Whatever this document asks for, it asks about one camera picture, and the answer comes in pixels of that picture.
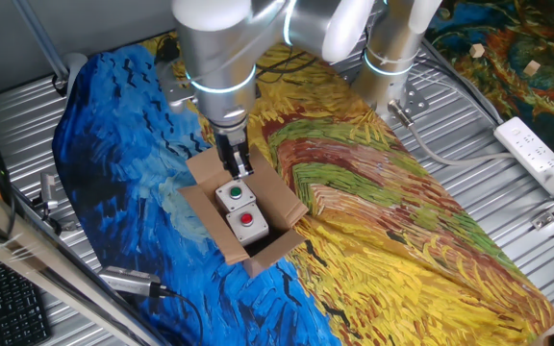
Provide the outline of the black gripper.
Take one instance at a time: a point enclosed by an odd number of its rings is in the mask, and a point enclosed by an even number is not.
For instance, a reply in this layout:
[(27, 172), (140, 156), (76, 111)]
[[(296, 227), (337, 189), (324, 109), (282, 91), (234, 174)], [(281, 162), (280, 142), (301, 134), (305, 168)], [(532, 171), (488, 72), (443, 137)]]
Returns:
[(227, 163), (234, 179), (249, 176), (254, 170), (250, 162), (247, 127), (214, 127), (215, 146), (220, 159)]

